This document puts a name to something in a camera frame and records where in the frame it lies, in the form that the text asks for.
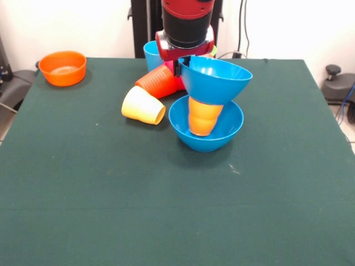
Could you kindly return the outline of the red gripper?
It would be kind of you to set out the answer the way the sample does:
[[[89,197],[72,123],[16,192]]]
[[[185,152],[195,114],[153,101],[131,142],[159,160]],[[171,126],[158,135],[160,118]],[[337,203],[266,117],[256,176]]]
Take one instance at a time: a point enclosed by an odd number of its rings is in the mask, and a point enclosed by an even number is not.
[[[205,55],[212,52],[215,45],[214,30],[212,25],[209,25],[207,34],[203,42],[192,48],[183,48],[171,44],[164,30],[158,31],[155,34],[155,40],[158,46],[158,51],[163,61],[173,60],[173,75],[181,76],[181,63],[185,66],[190,65],[191,55]]]

